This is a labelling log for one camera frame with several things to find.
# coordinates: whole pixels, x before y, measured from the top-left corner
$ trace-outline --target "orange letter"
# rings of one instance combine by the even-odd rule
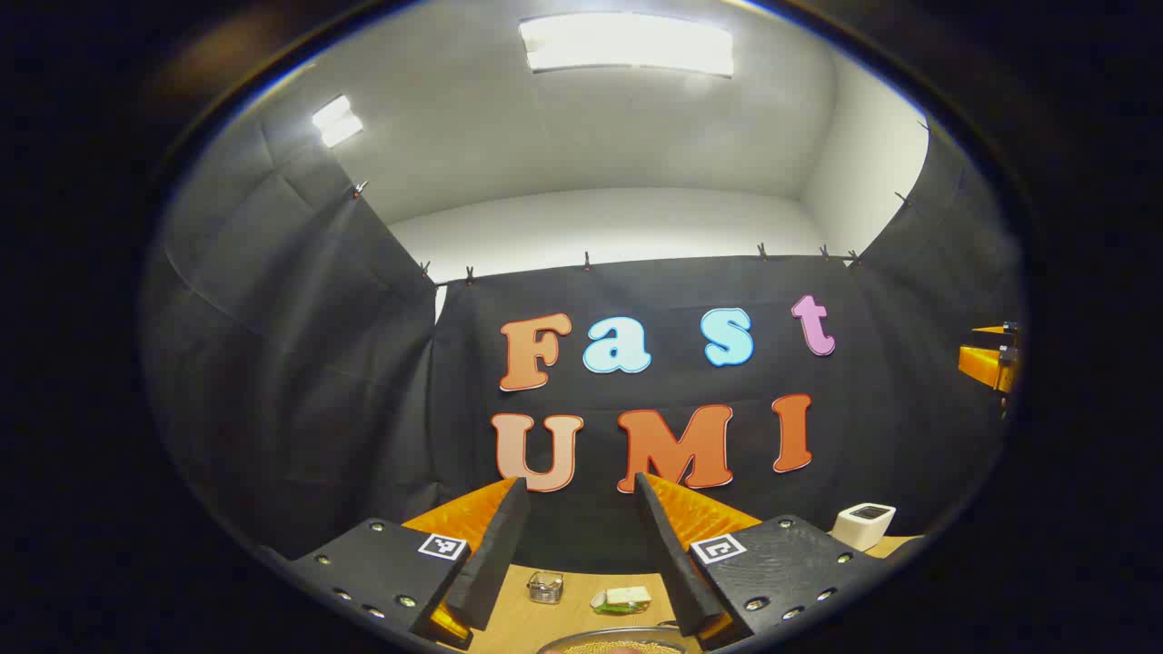
[[[688,488],[729,484],[735,478],[727,469],[727,421],[730,417],[729,406],[700,406],[686,424],[683,438],[676,441],[657,411],[627,411],[619,415],[618,424],[626,429],[629,442],[629,455],[626,478],[618,482],[618,490],[634,492],[634,475],[649,472],[650,463],[654,463],[659,477],[683,483],[683,475],[692,460],[694,469],[686,478]]]
[[[557,363],[557,334],[564,336],[571,329],[570,317],[564,313],[506,322],[501,334],[508,337],[508,370],[501,377],[501,390],[527,391],[544,386],[549,375],[537,370],[537,357],[545,365]],[[537,332],[550,333],[538,339]]]
[[[797,470],[812,462],[807,450],[807,407],[812,398],[806,393],[784,396],[771,403],[771,411],[779,417],[779,457],[771,467],[776,472]]]
[[[550,415],[545,428],[554,435],[554,465],[548,472],[534,472],[525,464],[525,439],[533,418],[519,413],[493,415],[497,428],[497,470],[506,479],[525,477],[529,490],[552,492],[573,479],[573,436],[585,422],[577,415]]]

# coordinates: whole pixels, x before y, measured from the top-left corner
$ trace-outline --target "ceiling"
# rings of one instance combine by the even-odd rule
[[[521,19],[615,9],[727,29],[734,77],[529,70]],[[582,189],[799,198],[832,121],[830,52],[793,23],[715,0],[431,0],[323,52],[294,86],[308,106],[350,99],[364,130],[334,152],[391,225]]]

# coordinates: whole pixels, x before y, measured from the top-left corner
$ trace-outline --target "ceiling light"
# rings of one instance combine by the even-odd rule
[[[327,129],[350,112],[351,102],[348,101],[348,97],[340,95],[328,102],[326,107],[315,112],[315,115],[311,116],[311,122],[315,123],[315,127],[320,129]]]
[[[679,19],[583,13],[520,23],[529,67],[654,66],[730,77],[732,35]]]
[[[323,129],[323,144],[334,148],[361,131],[363,131],[363,122],[349,113]]]

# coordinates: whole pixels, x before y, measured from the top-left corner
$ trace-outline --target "white box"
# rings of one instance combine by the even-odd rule
[[[897,514],[892,506],[883,504],[857,504],[836,514],[836,524],[832,527],[832,538],[864,552],[880,542],[889,531],[889,523]]]

